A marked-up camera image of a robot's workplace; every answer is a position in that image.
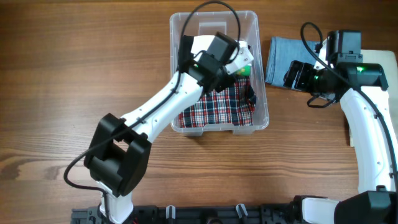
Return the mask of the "red plaid shirt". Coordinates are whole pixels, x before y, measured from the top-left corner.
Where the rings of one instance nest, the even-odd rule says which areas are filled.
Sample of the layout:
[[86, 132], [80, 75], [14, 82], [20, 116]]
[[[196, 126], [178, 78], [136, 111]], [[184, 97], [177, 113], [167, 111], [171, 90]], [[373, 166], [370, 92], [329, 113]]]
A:
[[203, 128], [207, 124], [251, 126], [257, 96], [250, 78], [238, 76], [233, 86], [204, 95], [178, 116], [181, 128]]

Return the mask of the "blue denim jeans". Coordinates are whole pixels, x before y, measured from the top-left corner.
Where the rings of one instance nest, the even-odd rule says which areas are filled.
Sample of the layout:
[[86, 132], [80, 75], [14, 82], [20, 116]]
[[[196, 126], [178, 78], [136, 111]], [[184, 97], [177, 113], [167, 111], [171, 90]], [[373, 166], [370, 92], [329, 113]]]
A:
[[[314, 52], [316, 44], [322, 44], [322, 42], [304, 42], [302, 40], [273, 37], [266, 68], [266, 83], [286, 88], [283, 87], [283, 79], [290, 67], [290, 63], [297, 60], [314, 66], [317, 61], [316, 58], [318, 58], [318, 54]], [[314, 77], [310, 79], [312, 84], [311, 92], [314, 90], [317, 80], [317, 70], [314, 69]]]

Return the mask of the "white printed t-shirt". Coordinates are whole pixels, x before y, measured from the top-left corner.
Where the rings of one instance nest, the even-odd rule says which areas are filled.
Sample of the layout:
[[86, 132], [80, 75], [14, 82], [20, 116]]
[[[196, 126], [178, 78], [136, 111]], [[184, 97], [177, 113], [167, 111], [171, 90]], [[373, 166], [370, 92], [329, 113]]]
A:
[[[193, 37], [193, 45], [190, 52], [196, 55], [201, 50], [207, 50], [215, 37], [213, 35], [199, 35]], [[234, 59], [231, 63], [224, 67], [228, 75], [250, 76], [254, 56], [249, 50], [247, 42], [239, 41], [239, 52], [235, 50], [231, 56]]]

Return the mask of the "cream cloth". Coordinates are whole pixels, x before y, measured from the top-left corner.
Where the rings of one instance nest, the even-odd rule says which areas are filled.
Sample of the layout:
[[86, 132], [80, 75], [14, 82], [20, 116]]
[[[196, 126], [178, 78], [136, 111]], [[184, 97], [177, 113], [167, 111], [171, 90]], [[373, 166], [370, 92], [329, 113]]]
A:
[[[363, 92], [377, 105], [383, 114], [394, 149], [397, 150], [397, 60], [394, 52], [388, 50], [362, 50], [364, 63], [376, 63], [384, 70], [388, 88], [385, 93], [374, 87], [364, 87]], [[370, 104], [353, 89], [341, 99], [350, 129], [350, 143], [358, 153], [386, 151], [388, 145], [380, 123], [371, 117]]]

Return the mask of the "black garment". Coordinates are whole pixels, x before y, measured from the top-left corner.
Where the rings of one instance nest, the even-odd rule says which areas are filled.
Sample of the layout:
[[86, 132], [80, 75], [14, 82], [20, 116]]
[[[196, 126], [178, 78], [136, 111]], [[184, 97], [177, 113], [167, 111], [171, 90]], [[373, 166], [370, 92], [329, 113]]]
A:
[[186, 72], [189, 61], [193, 58], [191, 53], [194, 36], [184, 35], [181, 39], [182, 44], [178, 50], [178, 70], [181, 73]]

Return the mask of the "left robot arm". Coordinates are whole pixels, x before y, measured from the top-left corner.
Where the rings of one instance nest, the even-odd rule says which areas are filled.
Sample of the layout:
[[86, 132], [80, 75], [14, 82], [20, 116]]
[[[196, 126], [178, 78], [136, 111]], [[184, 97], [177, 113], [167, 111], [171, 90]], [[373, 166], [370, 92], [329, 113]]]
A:
[[138, 109], [120, 118], [108, 113], [100, 119], [84, 165], [97, 182], [101, 216], [108, 223], [124, 223], [134, 210], [132, 191], [146, 173], [152, 143], [183, 110], [214, 90], [231, 86], [233, 73], [247, 63], [248, 44], [220, 32], [183, 36], [178, 68], [172, 79]]

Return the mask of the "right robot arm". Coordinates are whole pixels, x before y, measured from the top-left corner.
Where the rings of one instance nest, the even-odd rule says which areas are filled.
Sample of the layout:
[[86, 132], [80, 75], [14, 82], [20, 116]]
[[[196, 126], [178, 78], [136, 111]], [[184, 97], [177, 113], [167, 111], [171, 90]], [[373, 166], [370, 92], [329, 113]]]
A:
[[356, 30], [329, 32], [311, 55], [315, 65], [290, 64], [284, 86], [324, 98], [327, 105], [340, 104], [356, 153], [358, 194], [342, 201], [297, 196], [297, 218], [305, 223], [397, 223], [397, 140], [383, 67], [363, 61]]

